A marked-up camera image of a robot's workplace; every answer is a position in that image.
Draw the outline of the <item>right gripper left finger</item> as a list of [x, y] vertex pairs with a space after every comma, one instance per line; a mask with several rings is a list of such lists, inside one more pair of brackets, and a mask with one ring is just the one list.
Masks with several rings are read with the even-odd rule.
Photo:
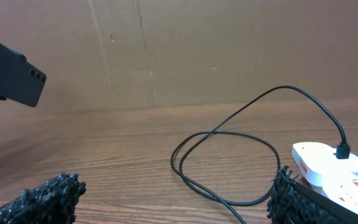
[[78, 174], [60, 175], [0, 207], [0, 224], [72, 224], [75, 207], [86, 192]]

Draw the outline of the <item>Samsung Galaxy smartphone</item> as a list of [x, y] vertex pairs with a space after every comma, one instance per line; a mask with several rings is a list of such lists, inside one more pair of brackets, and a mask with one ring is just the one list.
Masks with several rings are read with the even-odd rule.
[[23, 105], [38, 105], [47, 75], [24, 54], [0, 43], [0, 95]]

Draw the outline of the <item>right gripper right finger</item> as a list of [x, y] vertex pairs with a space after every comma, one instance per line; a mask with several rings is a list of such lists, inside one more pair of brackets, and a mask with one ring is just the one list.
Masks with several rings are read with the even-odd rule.
[[292, 172], [284, 166], [273, 180], [267, 203], [273, 224], [358, 224], [358, 214], [297, 182]]

